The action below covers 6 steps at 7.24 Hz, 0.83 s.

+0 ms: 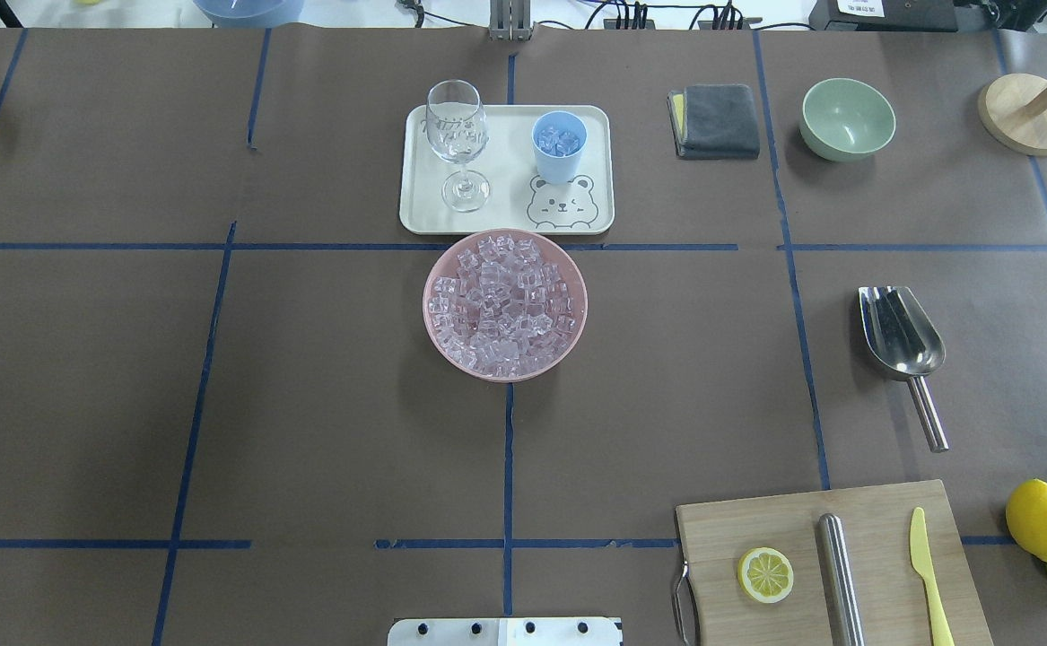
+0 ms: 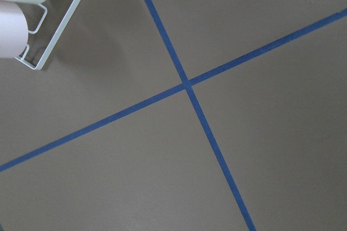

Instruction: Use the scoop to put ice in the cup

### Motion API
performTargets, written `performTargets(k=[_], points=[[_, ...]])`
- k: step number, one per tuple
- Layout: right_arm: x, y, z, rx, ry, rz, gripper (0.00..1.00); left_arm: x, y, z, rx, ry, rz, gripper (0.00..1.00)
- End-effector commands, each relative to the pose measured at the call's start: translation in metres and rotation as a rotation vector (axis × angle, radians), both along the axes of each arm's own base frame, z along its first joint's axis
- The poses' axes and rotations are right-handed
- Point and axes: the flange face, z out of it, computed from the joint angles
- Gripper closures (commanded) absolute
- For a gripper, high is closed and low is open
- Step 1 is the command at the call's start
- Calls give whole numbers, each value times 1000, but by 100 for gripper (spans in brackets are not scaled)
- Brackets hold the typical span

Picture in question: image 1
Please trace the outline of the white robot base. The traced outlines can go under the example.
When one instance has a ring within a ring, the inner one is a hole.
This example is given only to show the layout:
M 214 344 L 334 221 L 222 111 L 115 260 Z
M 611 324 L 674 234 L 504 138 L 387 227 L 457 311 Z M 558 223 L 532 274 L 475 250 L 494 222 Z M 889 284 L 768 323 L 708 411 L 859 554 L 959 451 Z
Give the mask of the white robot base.
M 405 618 L 388 645 L 622 645 L 618 618 L 603 616 Z

